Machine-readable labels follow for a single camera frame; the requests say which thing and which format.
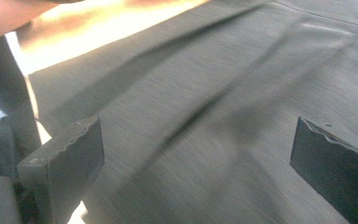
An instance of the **gray nylon surface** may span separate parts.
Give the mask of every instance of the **gray nylon surface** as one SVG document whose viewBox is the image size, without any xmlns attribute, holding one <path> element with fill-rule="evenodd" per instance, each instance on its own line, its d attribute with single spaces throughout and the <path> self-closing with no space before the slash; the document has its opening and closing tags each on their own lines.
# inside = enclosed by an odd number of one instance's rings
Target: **gray nylon surface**
<svg viewBox="0 0 358 224">
<path fill-rule="evenodd" d="M 90 223 L 346 223 L 289 160 L 298 117 L 358 147 L 358 1 L 212 1 L 31 82 L 53 135 L 101 117 Z"/>
</svg>

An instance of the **gray fabric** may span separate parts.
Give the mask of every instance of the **gray fabric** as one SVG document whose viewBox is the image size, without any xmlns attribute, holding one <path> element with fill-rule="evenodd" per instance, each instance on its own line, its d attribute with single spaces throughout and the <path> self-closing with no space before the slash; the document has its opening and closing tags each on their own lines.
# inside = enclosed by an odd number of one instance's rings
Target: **gray fabric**
<svg viewBox="0 0 358 224">
<path fill-rule="evenodd" d="M 298 117 L 358 147 L 358 5 L 314 7 L 212 1 L 31 75 L 52 134 L 101 116 L 88 219 L 345 223 L 289 165 Z"/>
</svg>

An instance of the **sunlight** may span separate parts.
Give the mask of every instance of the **sunlight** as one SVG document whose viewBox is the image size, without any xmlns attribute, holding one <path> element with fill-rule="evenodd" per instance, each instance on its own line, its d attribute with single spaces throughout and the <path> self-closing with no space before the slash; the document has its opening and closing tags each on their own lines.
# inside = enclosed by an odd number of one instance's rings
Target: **sunlight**
<svg viewBox="0 0 358 224">
<path fill-rule="evenodd" d="M 44 13 L 18 31 L 21 71 L 30 75 L 138 33 L 206 0 L 145 2 L 85 1 Z"/>
</svg>

